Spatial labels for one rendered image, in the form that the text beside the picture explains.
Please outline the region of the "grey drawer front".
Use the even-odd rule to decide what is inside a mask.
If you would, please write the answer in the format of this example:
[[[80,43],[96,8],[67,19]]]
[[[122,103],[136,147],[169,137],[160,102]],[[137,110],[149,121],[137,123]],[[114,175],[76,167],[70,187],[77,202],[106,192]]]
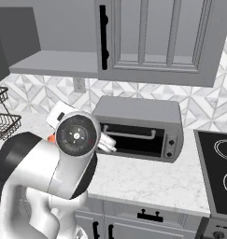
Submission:
[[[145,209],[145,213],[149,215],[154,215],[156,211],[159,211],[160,217],[163,217],[163,222],[156,222],[138,218],[137,214],[140,213],[142,209]],[[174,228],[194,232],[197,231],[201,222],[201,217],[189,215],[186,213],[179,213],[174,211],[167,211],[162,209],[150,208],[133,204],[124,204],[112,201],[104,201],[104,211],[107,216],[112,216],[116,218],[128,218],[131,220],[171,226]]]

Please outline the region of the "dark grey cabinet door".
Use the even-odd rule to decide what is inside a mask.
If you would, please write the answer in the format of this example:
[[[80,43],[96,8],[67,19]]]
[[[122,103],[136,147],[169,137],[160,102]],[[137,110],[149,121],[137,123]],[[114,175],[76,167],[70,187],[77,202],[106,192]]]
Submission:
[[[0,7],[0,81],[9,67],[40,51],[31,7]]]

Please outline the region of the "black hob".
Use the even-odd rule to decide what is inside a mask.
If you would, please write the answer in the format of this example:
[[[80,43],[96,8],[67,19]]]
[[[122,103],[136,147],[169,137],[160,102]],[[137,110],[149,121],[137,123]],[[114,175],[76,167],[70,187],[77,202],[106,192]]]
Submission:
[[[227,219],[227,134],[193,132],[211,216]]]

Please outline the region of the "white wall socket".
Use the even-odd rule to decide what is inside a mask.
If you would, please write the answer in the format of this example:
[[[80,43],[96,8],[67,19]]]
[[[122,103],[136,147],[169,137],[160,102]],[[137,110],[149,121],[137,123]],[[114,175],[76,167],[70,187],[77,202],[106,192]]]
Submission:
[[[85,93],[86,92],[86,86],[85,86],[85,79],[81,77],[74,77],[73,78],[73,84],[74,84],[74,91]]]

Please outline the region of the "grey panelled cabinet door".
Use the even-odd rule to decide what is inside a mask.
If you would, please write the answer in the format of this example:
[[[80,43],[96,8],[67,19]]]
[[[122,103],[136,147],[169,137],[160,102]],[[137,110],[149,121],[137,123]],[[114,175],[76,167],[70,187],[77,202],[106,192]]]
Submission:
[[[99,6],[106,6],[107,70]],[[94,0],[98,77],[211,87],[227,36],[227,0]]]

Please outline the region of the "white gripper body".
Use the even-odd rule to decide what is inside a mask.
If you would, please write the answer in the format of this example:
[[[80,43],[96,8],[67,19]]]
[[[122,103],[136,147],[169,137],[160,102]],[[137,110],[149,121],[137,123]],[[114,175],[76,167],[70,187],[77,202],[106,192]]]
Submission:
[[[105,152],[116,152],[117,149],[115,148],[116,141],[108,136],[107,134],[101,133],[101,137],[98,143],[98,147]]]

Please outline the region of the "grey toaster oven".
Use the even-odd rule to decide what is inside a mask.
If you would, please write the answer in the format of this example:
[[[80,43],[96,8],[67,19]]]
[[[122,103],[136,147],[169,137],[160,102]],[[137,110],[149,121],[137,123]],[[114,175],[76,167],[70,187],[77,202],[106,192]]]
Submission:
[[[176,101],[102,96],[92,114],[115,133],[150,135],[152,140],[109,135],[116,152],[109,155],[173,163],[184,142],[179,104]]]

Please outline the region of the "grey wall cabinet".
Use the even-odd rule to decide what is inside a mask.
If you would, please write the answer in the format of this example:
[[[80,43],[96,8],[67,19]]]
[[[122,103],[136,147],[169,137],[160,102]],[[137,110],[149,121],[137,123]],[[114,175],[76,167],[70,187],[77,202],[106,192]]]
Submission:
[[[94,0],[0,0],[0,7],[34,10],[40,51],[12,73],[63,77],[98,75]]]

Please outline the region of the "grey base cupboard door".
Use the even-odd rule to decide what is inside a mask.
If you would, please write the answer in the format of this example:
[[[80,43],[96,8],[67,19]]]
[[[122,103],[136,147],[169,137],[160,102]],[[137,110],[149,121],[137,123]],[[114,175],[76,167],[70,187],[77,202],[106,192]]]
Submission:
[[[78,225],[87,233],[89,239],[94,239],[92,223],[98,221],[98,233],[100,234],[99,239],[105,239],[104,217],[102,215],[77,210],[76,220]]]
[[[130,220],[105,216],[106,239],[108,225],[113,224],[114,239],[194,239],[196,232]]]

